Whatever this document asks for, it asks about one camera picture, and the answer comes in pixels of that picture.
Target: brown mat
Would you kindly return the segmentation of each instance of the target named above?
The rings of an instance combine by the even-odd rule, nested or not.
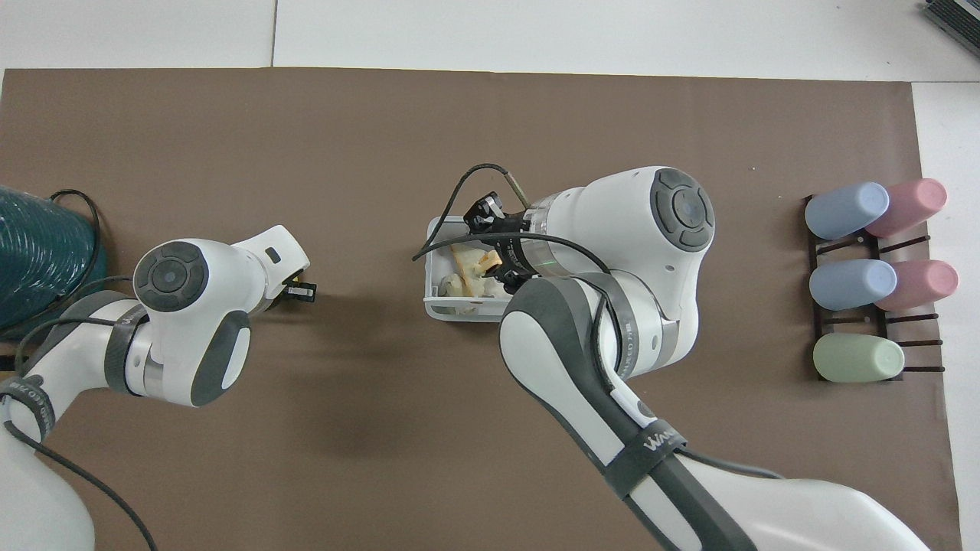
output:
[[[634,388],[692,447],[867,492],[960,548],[939,374],[816,380],[800,218],[810,193],[919,176],[906,83],[318,69],[17,71],[0,182],[99,204],[117,272],[177,237],[285,224],[320,284],[255,323],[235,388],[192,410],[93,391],[50,439],[130,500],[161,549],[650,549],[511,379],[494,325],[422,310],[410,255],[459,175],[529,197],[672,165],[714,203],[702,330]],[[475,176],[457,213],[496,189]],[[99,549],[138,549],[70,478]]]

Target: pink cup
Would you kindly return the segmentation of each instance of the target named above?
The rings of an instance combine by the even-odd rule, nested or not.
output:
[[[915,308],[946,298],[956,291],[959,275],[941,260],[908,260],[892,264],[899,283],[895,291],[874,304],[889,312]]]
[[[907,181],[886,189],[888,210],[865,228],[878,237],[891,237],[921,224],[946,205],[946,188],[932,178]]]

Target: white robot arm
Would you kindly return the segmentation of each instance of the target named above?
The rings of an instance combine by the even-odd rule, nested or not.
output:
[[[310,261],[281,225],[226,245],[164,243],[138,263],[138,300],[102,291],[73,304],[20,370],[0,383],[0,548],[94,548],[94,528],[72,488],[22,440],[41,442],[78,393],[100,387],[203,406],[238,379],[248,352],[249,316],[280,295],[313,300],[293,281]],[[95,319],[67,323],[68,320]]]
[[[664,548],[926,549],[856,490],[736,474],[719,468],[731,464],[690,452],[624,382],[677,362],[694,344],[698,270],[715,220],[693,178],[646,167],[552,195],[516,215],[501,207],[496,194],[487,195],[465,220],[497,248],[504,265],[493,276],[514,292],[500,325],[504,361]],[[566,239],[610,270],[597,274],[581,251],[515,232]]]

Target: electrical wire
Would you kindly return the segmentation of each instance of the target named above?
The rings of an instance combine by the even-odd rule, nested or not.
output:
[[[62,324],[94,324],[97,326],[114,326],[116,322],[112,320],[101,320],[99,318],[59,318],[57,320],[48,320],[37,327],[30,330],[30,332],[24,335],[21,342],[17,345],[17,352],[14,353],[14,371],[17,372],[19,376],[25,376],[24,371],[24,349],[31,339],[34,338],[40,331],[53,326],[60,326]]]
[[[90,483],[93,486],[95,486],[95,487],[99,488],[100,490],[102,490],[103,493],[105,493],[106,495],[108,495],[110,497],[110,499],[112,499],[113,501],[116,502],[116,505],[119,505],[120,508],[123,511],[125,511],[125,513],[133,521],[133,523],[136,525],[136,527],[139,528],[139,533],[143,534],[143,539],[146,540],[146,544],[147,544],[147,546],[149,546],[150,551],[157,551],[157,543],[153,540],[153,535],[150,534],[149,528],[147,528],[146,525],[143,524],[143,521],[139,518],[139,515],[137,515],[136,512],[133,511],[132,507],[130,507],[129,504],[125,502],[125,500],[123,499],[123,497],[120,496],[118,493],[116,493],[116,491],[113,490],[111,487],[109,487],[108,484],[106,484],[102,480],[98,479],[97,477],[95,477],[95,475],[93,475],[92,473],[86,471],[82,467],[79,467],[75,463],[72,463],[66,457],[62,456],[58,452],[52,450],[51,448],[45,446],[44,444],[41,444],[40,442],[35,442],[32,438],[30,438],[30,436],[27,436],[26,434],[24,434],[23,432],[21,432],[21,430],[19,428],[17,428],[16,426],[14,426],[14,422],[12,422],[12,421],[6,421],[6,422],[4,422],[3,426],[17,440],[19,440],[19,441],[23,442],[24,444],[30,446],[31,448],[33,448],[38,453],[43,454],[43,455],[51,458],[54,462],[58,463],[59,465],[61,465],[65,469],[68,469],[72,473],[75,473],[76,475],[81,476],[88,483]]]
[[[599,289],[596,289],[595,287],[593,287],[593,289],[595,289],[596,292],[599,292],[599,307],[596,308],[596,316],[595,318],[592,319],[592,329],[589,331],[589,346],[592,349],[592,358],[596,365],[596,371],[599,372],[599,380],[603,384],[603,389],[606,392],[612,392],[613,382],[609,380],[609,377],[606,375],[606,370],[603,369],[603,356],[602,356],[602,346],[601,346],[602,339],[599,333],[600,322],[602,321],[603,312],[606,311],[606,307],[609,305],[609,297],[606,296],[606,293],[600,292]],[[616,365],[618,366],[618,364],[619,364],[619,358],[617,357]]]
[[[552,243],[558,243],[560,245],[564,245],[570,249],[574,249],[579,253],[581,253],[585,258],[592,261],[592,263],[595,264],[599,268],[599,270],[603,272],[603,274],[612,273],[610,271],[610,268],[606,266],[606,263],[600,260],[599,257],[597,257],[595,254],[592,253],[592,251],[586,249],[585,247],[579,245],[574,241],[569,241],[568,239],[565,239],[563,237],[545,235],[544,233],[527,233],[524,231],[503,231],[500,233],[480,233],[478,235],[468,234],[468,235],[461,235],[460,237],[452,237],[450,239],[445,239],[443,241],[439,241],[438,243],[433,243],[431,245],[422,247],[421,250],[419,250],[416,253],[416,255],[412,257],[412,260],[413,261],[418,260],[426,253],[430,253],[436,249],[445,247],[447,245],[454,245],[456,243],[467,243],[469,241],[484,241],[490,239],[531,239],[531,240],[550,241]]]
[[[709,467],[715,467],[716,469],[722,469],[723,471],[728,471],[730,473],[737,473],[739,475],[749,475],[749,476],[761,476],[763,478],[774,478],[774,479],[784,479],[785,476],[779,473],[774,473],[769,469],[763,469],[762,467],[753,467],[751,465],[742,465],[741,463],[733,463],[731,461],[725,461],[723,459],[717,459],[715,457],[707,456],[703,453],[696,452],[692,449],[682,447],[677,449],[677,453],[693,459],[698,463],[703,463]]]
[[[109,275],[108,277],[99,277],[98,279],[92,279],[85,285],[78,288],[78,292],[75,294],[75,297],[71,301],[69,301],[69,303],[66,306],[71,306],[71,304],[74,304],[79,298],[81,298],[85,294],[85,292],[88,289],[97,287],[103,283],[115,283],[117,281],[132,281],[132,275]]]
[[[527,209],[528,207],[530,207],[530,204],[528,204],[527,202],[527,198],[524,196],[523,190],[520,189],[519,185],[517,185],[517,180],[514,179],[510,171],[495,163],[480,163],[479,165],[473,165],[472,167],[469,168],[468,171],[466,171],[463,174],[463,177],[460,178],[460,181],[457,182],[456,187],[453,189],[453,194],[449,196],[449,202],[446,203],[446,208],[443,209],[442,215],[439,216],[439,222],[435,224],[435,227],[432,229],[432,232],[429,233],[428,239],[425,239],[425,244],[421,246],[421,248],[418,250],[418,254],[416,254],[412,258],[412,260],[416,260],[418,257],[425,254],[424,252],[422,252],[422,250],[425,249],[425,247],[432,244],[432,241],[435,239],[436,234],[438,234],[439,230],[442,229],[442,224],[446,222],[446,217],[449,216],[449,211],[453,208],[453,203],[456,202],[456,197],[457,195],[460,194],[460,190],[463,189],[463,184],[466,183],[466,180],[471,175],[473,175],[473,173],[483,169],[493,169],[498,173],[504,175],[504,179],[506,179],[507,183],[511,185],[511,189],[514,190],[514,194],[517,196],[517,199],[520,200],[520,203],[524,205],[524,208]]]
[[[99,279],[94,279],[92,281],[89,281],[88,283],[86,283],[85,285],[83,285],[78,289],[75,298],[71,300],[70,303],[66,306],[71,306],[71,304],[73,304],[78,299],[78,296],[83,295],[85,291],[87,291],[89,288],[94,287],[96,285],[100,285],[102,283],[111,283],[115,281],[132,281],[132,277],[129,275],[110,275],[108,277],[100,277]],[[21,342],[24,343],[24,347],[26,347],[26,344],[30,342],[28,337],[33,338],[34,335],[25,335],[24,338],[21,339]],[[0,372],[15,371],[18,365],[16,358],[17,356],[13,356],[13,355],[0,356]]]
[[[52,194],[48,199],[51,201],[56,201],[59,197],[65,195],[75,195],[81,198],[82,201],[88,205],[88,210],[92,215],[92,256],[88,260],[88,265],[81,273],[81,277],[78,279],[78,283],[75,285],[74,289],[68,293],[56,298],[49,304],[44,310],[30,316],[26,320],[21,320],[14,324],[9,324],[7,326],[0,327],[0,337],[6,336],[14,331],[14,329],[23,328],[24,326],[29,326],[34,323],[37,319],[47,316],[52,312],[56,312],[63,308],[71,299],[75,298],[79,293],[79,290],[85,285],[85,280],[91,275],[92,270],[95,269],[95,261],[99,258],[99,248],[102,246],[102,227],[99,223],[99,213],[95,208],[95,202],[92,199],[78,191],[77,189],[62,189],[54,194]]]
[[[105,282],[105,281],[109,281],[109,280],[111,280],[111,281],[122,281],[122,280],[126,280],[126,279],[130,279],[130,277],[128,277],[127,275],[113,275],[113,276],[110,276],[110,277],[103,277],[102,279],[97,280],[97,281],[91,281],[91,282],[88,283],[88,285],[94,285],[94,284]],[[44,322],[44,323],[38,325],[37,327],[33,328],[27,335],[25,335],[24,338],[21,339],[21,342],[17,346],[17,352],[14,355],[14,371],[16,371],[19,376],[26,376],[26,372],[24,370],[24,348],[25,348],[25,346],[41,330],[44,330],[47,327],[59,326],[59,325],[62,325],[62,324],[94,324],[94,325],[98,325],[98,326],[114,326],[116,324],[116,322],[114,322],[112,320],[101,320],[99,318],[59,318],[57,320],[49,320],[47,322]],[[133,521],[133,523],[136,525],[136,527],[139,528],[139,532],[141,534],[143,534],[143,538],[146,540],[146,543],[150,547],[150,550],[151,551],[156,551],[157,550],[157,544],[156,544],[156,542],[154,542],[153,536],[150,534],[150,530],[146,527],[145,524],[143,524],[143,521],[139,518],[139,515],[137,515],[136,512],[133,511],[133,509],[129,506],[129,504],[126,503],[125,500],[121,496],[119,496],[119,494],[116,493],[111,487],[109,487],[108,484],[106,484],[102,480],[98,479],[95,475],[89,473],[85,469],[79,467],[75,463],[72,463],[66,457],[64,457],[61,454],[55,452],[51,448],[48,448],[47,446],[45,446],[44,444],[41,444],[40,442],[34,441],[29,436],[27,436],[26,434],[24,434],[23,432],[21,432],[21,430],[18,429],[16,426],[14,426],[14,423],[13,422],[7,421],[7,422],[4,423],[4,426],[7,428],[7,431],[10,432],[17,440],[19,440],[19,441],[23,442],[24,444],[30,446],[31,448],[33,448],[38,453],[41,453],[41,454],[43,454],[43,455],[51,458],[53,461],[55,461],[56,463],[58,463],[59,465],[61,465],[65,469],[68,469],[69,471],[75,473],[76,475],[81,476],[86,481],[88,481],[90,484],[92,484],[93,486],[95,486],[95,487],[99,488],[100,490],[102,490],[103,493],[105,493],[106,495],[108,495],[114,502],[116,502],[117,505],[120,506],[120,508]]]

